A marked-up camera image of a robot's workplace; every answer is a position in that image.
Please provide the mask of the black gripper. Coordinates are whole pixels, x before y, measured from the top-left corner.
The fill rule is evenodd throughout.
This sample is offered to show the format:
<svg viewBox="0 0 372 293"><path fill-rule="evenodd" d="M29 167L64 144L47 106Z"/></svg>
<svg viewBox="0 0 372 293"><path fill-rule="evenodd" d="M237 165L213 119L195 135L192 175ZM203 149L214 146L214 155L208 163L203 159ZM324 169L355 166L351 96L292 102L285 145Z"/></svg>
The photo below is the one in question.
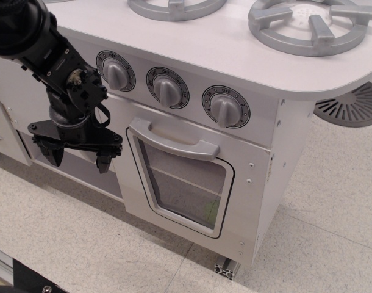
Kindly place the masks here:
<svg viewBox="0 0 372 293"><path fill-rule="evenodd" d="M54 166L62 163L64 149L89 151L96 154L96 166L100 174L108 172L114 156L122 150L122 137L106 127L96 126L88 120L79 126L63 128L53 121L31 123L28 130L42 155Z"/></svg>

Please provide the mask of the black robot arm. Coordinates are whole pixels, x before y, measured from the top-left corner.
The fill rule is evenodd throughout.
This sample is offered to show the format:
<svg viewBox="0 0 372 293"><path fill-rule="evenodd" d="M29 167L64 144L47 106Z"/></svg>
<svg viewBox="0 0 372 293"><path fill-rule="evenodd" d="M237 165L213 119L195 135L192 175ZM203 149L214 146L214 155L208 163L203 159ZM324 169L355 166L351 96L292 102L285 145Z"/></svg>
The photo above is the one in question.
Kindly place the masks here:
<svg viewBox="0 0 372 293"><path fill-rule="evenodd" d="M108 120L96 118L96 110L110 117L102 105L107 88L97 69L57 30L43 1L0 1L0 58L18 60L46 87L50 119L28 126L42 155L58 167L66 148L92 152L99 172L106 173L123 142L107 129Z"/></svg>

